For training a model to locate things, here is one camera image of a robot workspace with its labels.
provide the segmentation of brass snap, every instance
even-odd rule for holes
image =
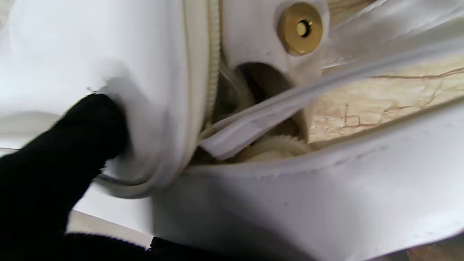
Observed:
[[[279,20],[278,34],[287,52],[305,55],[314,51],[322,39],[322,20],[310,4],[299,2],[288,7]]]

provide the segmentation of beige marble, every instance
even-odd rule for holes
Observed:
[[[328,0],[330,25],[338,24],[374,2],[375,0]]]
[[[371,0],[329,1],[332,21]],[[464,55],[429,60],[341,86],[315,101],[310,142],[348,136],[464,95]]]

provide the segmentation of white handbag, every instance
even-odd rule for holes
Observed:
[[[356,261],[462,231],[462,99],[303,156],[185,168],[196,146],[230,158],[334,87],[464,50],[459,0],[378,0],[331,29],[327,2],[304,2],[323,31],[294,56],[276,29],[293,2],[223,0],[220,25],[213,0],[17,0],[0,39],[0,147],[20,148],[87,87],[109,83],[101,91],[125,105],[132,147],[97,183],[150,195],[156,236],[229,255]],[[230,68],[268,64],[295,88],[200,133],[220,26]]]

